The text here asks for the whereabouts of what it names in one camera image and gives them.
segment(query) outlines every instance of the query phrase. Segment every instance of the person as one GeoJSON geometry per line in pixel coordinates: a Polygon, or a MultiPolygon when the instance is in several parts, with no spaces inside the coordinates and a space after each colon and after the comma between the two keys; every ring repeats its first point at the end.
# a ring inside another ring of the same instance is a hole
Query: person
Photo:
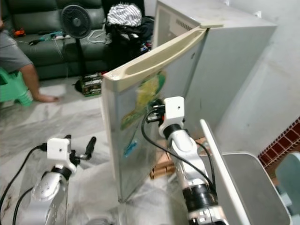
{"type": "Polygon", "coordinates": [[[38,74],[33,63],[18,47],[7,30],[0,15],[0,66],[8,73],[20,71],[25,85],[31,92],[32,98],[39,102],[56,102],[59,99],[54,96],[41,94],[39,91],[38,74]]]}

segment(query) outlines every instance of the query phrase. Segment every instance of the electric fan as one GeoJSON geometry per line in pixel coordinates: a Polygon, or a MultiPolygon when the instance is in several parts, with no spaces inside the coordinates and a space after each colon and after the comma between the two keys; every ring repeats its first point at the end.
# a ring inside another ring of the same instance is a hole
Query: electric fan
{"type": "MultiPolygon", "coordinates": [[[[80,39],[85,38],[91,31],[91,20],[88,12],[79,5],[68,5],[61,12],[61,21],[64,32],[75,38],[76,47],[79,55],[79,66],[81,77],[87,75],[87,69],[84,62],[83,50],[80,39]]],[[[79,92],[82,91],[80,80],[75,84],[75,88],[79,92]]]]}

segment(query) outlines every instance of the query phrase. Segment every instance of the marble floor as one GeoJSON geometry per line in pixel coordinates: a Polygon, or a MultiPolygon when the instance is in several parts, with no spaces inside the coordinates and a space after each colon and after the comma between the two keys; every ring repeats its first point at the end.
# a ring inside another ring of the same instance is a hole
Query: marble floor
{"type": "MultiPolygon", "coordinates": [[[[101,114],[101,97],[83,97],[73,84],[76,78],[41,83],[43,93],[61,97],[58,103],[19,104],[0,109],[0,193],[19,169],[29,150],[50,137],[72,135],[72,148],[84,153],[92,136],[97,138],[93,157],[82,162],[70,179],[68,224],[102,224],[106,218],[116,225],[187,224],[184,200],[177,179],[146,180],[125,203],[118,203],[110,150],[101,114]]],[[[36,150],[7,194],[1,212],[3,225],[12,222],[19,196],[49,169],[45,153],[36,150]]],[[[29,202],[24,198],[17,224],[29,202]]]]}

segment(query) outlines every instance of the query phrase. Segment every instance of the black cable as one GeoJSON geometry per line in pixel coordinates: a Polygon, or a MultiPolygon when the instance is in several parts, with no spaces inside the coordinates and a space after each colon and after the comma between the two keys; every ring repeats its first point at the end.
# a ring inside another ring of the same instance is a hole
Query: black cable
{"type": "Polygon", "coordinates": [[[21,170],[23,169],[23,167],[24,167],[25,163],[27,162],[29,156],[33,153],[33,151],[35,151],[36,149],[39,149],[39,148],[41,148],[41,145],[34,147],[33,149],[31,149],[31,150],[28,152],[28,154],[27,154],[26,158],[24,159],[24,162],[23,162],[23,164],[21,165],[20,169],[19,169],[18,172],[15,174],[15,176],[12,178],[12,180],[8,183],[6,189],[5,189],[4,192],[3,192],[3,195],[2,195],[2,197],[1,197],[1,200],[0,200],[0,212],[1,212],[1,209],[2,209],[3,202],[4,202],[4,198],[5,198],[6,194],[8,193],[9,188],[11,187],[11,185],[13,184],[13,182],[15,181],[15,179],[17,178],[17,176],[19,175],[19,173],[20,173],[21,170]]]}
{"type": "Polygon", "coordinates": [[[208,160],[210,162],[210,170],[211,170],[212,183],[214,185],[214,189],[216,190],[215,169],[214,169],[214,164],[212,163],[212,160],[211,160],[211,157],[210,157],[210,152],[207,150],[207,148],[203,144],[201,144],[201,143],[199,143],[197,141],[195,141],[195,142],[197,144],[199,144],[204,149],[204,151],[207,154],[208,160]]]}
{"type": "Polygon", "coordinates": [[[215,188],[214,188],[213,183],[212,183],[211,180],[205,175],[205,173],[203,173],[203,172],[202,172],[201,170],[199,170],[196,166],[194,166],[193,164],[191,164],[190,162],[188,162],[186,159],[184,159],[184,158],[182,158],[182,157],[180,157],[180,156],[177,156],[176,154],[170,152],[168,149],[165,149],[163,146],[160,146],[159,144],[155,143],[153,140],[151,140],[151,139],[147,136],[147,134],[146,134],[146,132],[145,132],[145,127],[144,127],[144,126],[145,126],[146,119],[148,118],[148,116],[150,116],[152,113],[155,113],[156,111],[157,111],[157,109],[153,109],[153,110],[149,111],[149,112],[145,115],[145,117],[143,118],[143,120],[142,120],[142,125],[141,125],[141,130],[142,130],[142,135],[143,135],[143,137],[144,137],[149,143],[153,144],[154,146],[158,147],[159,149],[161,149],[161,150],[163,150],[163,151],[169,153],[171,156],[174,156],[175,158],[181,160],[182,162],[188,164],[190,167],[194,168],[198,173],[200,173],[200,174],[207,180],[210,189],[211,189],[215,194],[217,194],[217,192],[216,192],[216,190],[215,190],[215,188]]]}
{"type": "Polygon", "coordinates": [[[33,187],[29,188],[27,191],[25,191],[21,197],[18,199],[17,201],[17,205],[15,206],[15,211],[14,211],[14,217],[13,217],[13,225],[15,225],[16,221],[17,221],[17,214],[18,214],[18,210],[19,210],[19,206],[21,204],[22,199],[27,195],[28,192],[30,192],[33,189],[33,187]]]}

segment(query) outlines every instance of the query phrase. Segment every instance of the leather sofa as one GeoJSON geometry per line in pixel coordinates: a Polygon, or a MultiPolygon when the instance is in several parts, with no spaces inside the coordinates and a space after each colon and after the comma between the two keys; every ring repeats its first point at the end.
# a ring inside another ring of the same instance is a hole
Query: leather sofa
{"type": "MultiPolygon", "coordinates": [[[[60,13],[69,4],[79,3],[88,11],[92,30],[102,28],[102,22],[116,0],[1,0],[2,19],[7,30],[23,28],[26,36],[16,38],[18,46],[32,60],[40,79],[80,75],[78,50],[75,40],[39,42],[30,46],[27,43],[40,38],[40,31],[62,30],[60,13]]],[[[113,60],[112,51],[103,43],[91,43],[81,39],[85,63],[89,73],[108,71],[113,60]]]]}

